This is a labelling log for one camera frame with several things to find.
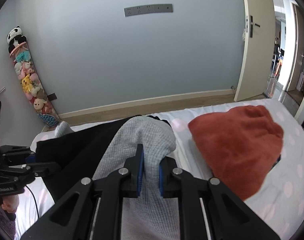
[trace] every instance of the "black cloth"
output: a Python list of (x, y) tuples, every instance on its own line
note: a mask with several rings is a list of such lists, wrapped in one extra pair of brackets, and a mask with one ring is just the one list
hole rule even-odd
[(62, 169), (56, 174), (43, 177), (55, 202), (82, 178), (93, 177), (115, 134), (131, 118), (100, 124), (37, 143), (36, 161), (56, 162)]

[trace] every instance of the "red towel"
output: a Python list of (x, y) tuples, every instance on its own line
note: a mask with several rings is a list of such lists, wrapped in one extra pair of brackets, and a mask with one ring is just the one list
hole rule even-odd
[(188, 127), (213, 175), (242, 200), (260, 189), (282, 150), (283, 130), (264, 106), (203, 114)]

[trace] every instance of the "metal screw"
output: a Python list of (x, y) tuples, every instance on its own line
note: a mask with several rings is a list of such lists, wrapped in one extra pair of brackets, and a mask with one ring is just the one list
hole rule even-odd
[(220, 180), (218, 178), (212, 178), (212, 179), (210, 179), (210, 183), (212, 185), (219, 185), (220, 184)]
[(88, 185), (90, 182), (91, 182), (91, 179), (88, 178), (88, 177), (85, 177), (85, 178), (81, 179), (81, 183), (83, 185)]
[(127, 174), (129, 172), (129, 170), (127, 169), (127, 168), (121, 168), (121, 169), (119, 169), (119, 173), (121, 174), (121, 175), (125, 175), (125, 174)]
[(179, 175), (179, 174), (181, 174), (181, 173), (183, 172), (183, 170), (182, 170), (181, 168), (174, 168), (174, 169), (172, 170), (172, 172), (173, 172), (174, 174), (176, 174), (176, 175)]

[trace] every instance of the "white wall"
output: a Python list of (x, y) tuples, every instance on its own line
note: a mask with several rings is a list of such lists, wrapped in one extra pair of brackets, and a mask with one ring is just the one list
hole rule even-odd
[(284, 58), (280, 71), (278, 82), (283, 85), (283, 90), (286, 89), (289, 76), (291, 74), (291, 68), (295, 50), (295, 17), (293, 11), (293, 4), (297, 4), (294, 0), (283, 0), (285, 9), (286, 20), (286, 39), (284, 46)]
[(27, 101), (9, 58), (6, 36), (15, 26), (15, 0), (7, 0), (0, 10), (0, 88), (6, 87), (0, 95), (0, 145), (30, 146), (44, 124)]
[[(124, 17), (125, 7), (154, 3), (174, 12)], [(16, 24), (59, 114), (236, 87), (244, 18), (243, 0), (16, 0)]]
[(286, 32), (285, 32), (286, 24), (281, 22), (281, 44), (280, 48), (285, 49), (285, 38), (286, 38)]

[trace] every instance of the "wooden floor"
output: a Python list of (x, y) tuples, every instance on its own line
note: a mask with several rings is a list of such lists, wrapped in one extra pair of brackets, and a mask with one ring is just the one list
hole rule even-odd
[[(62, 121), (67, 122), (70, 126), (74, 126), (74, 125), (81, 125), (91, 122), (103, 122), (103, 121), (110, 121), (115, 119), (122, 119), (137, 114), (145, 115), (145, 114), (181, 110), (185, 108), (232, 103), (233, 98), (234, 98), (234, 94), (183, 99), (172, 102), (156, 103), (156, 104), (149, 104), (144, 106), (125, 107), (122, 109), (115, 109), (110, 111), (94, 113), (94, 114), (84, 114), (74, 117), (67, 117), (62, 119)], [(247, 100), (263, 99), (263, 98), (265, 98), (263, 95), (259, 95), (253, 98), (249, 98)]]
[(299, 105), (302, 103), (304, 94), (297, 89), (293, 91), (288, 91), (288, 94), (297, 102)]

